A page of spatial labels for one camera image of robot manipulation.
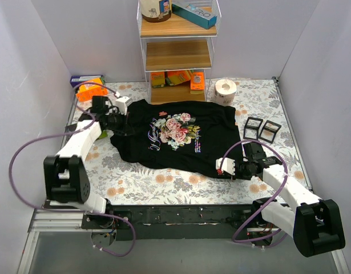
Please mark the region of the black floral print t-shirt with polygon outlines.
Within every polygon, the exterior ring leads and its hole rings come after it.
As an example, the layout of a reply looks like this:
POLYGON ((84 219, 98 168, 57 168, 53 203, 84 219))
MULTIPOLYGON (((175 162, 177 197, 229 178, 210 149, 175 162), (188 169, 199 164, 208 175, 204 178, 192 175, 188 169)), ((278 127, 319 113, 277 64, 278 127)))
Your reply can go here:
POLYGON ((240 141, 236 109, 212 102, 149 104, 128 107, 130 136, 111 137, 122 160, 151 169, 173 168, 216 179, 216 161, 240 141))

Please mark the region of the white wire wooden shelf rack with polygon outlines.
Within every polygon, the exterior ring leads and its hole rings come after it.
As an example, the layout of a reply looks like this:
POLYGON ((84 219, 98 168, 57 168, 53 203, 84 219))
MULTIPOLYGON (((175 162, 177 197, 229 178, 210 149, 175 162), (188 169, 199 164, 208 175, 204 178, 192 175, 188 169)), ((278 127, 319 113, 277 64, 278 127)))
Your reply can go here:
POLYGON ((217 15, 216 24, 204 29, 175 15, 164 22, 150 23, 142 18, 140 4, 137 7, 137 24, 142 52, 144 78, 148 83, 150 103, 162 104, 186 100, 207 100, 207 88, 211 85, 207 76, 212 73, 215 44, 221 22, 218 1, 185 1, 217 15), (151 73, 176 70, 201 71, 204 73, 205 90, 202 94, 190 93, 190 82, 176 86, 152 88, 151 73))

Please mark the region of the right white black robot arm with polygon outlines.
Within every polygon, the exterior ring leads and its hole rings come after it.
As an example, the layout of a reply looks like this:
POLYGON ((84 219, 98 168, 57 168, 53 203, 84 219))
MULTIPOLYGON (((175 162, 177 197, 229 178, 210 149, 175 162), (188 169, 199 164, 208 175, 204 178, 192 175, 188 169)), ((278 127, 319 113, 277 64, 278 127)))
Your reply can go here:
POLYGON ((242 145, 246 161, 237 164, 230 159, 227 150, 216 161, 219 174, 260 178, 271 186, 275 193, 266 199, 253 202, 251 216, 236 230, 232 241, 243 244, 237 236, 249 224, 263 227, 267 223, 276 225, 279 231, 289 235, 298 251, 305 257, 343 249, 346 246, 344 229, 338 204, 332 199, 324 200, 306 189, 294 177, 288 175, 284 159, 275 153, 267 157, 266 144, 257 140, 242 140, 232 148, 242 145))

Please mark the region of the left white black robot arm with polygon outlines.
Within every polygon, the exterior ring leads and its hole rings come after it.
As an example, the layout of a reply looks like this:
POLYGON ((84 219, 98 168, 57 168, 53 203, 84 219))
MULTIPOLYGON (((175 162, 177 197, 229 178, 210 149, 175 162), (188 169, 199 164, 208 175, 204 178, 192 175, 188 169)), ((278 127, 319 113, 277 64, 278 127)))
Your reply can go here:
POLYGON ((92 106, 84 110, 64 147, 43 161, 48 200, 96 212, 94 221, 101 228, 113 224, 114 214, 107 210, 107 200, 91 191, 84 161, 103 131, 120 136, 131 134, 128 108, 132 99, 120 96, 114 103, 106 96, 94 96, 92 106))

